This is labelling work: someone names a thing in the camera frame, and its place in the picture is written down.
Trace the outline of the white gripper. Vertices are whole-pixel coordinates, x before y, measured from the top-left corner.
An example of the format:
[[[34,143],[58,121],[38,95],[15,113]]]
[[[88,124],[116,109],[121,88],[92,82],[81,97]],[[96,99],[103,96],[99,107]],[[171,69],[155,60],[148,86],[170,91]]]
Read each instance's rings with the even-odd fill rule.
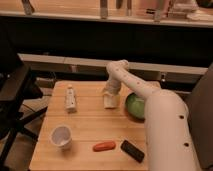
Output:
[[[112,101],[119,101],[120,95],[118,94],[121,90],[121,82],[115,79],[109,79],[106,83],[103,96]]]

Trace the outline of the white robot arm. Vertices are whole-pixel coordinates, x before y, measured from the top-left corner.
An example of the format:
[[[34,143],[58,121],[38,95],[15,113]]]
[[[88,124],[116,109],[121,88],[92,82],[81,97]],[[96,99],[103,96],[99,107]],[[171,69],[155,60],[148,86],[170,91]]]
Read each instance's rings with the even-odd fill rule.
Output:
[[[162,89],[129,71],[127,60],[106,65],[105,108],[119,105],[121,84],[144,102],[149,171],[198,171],[199,164],[188,126],[188,107],[174,91]]]

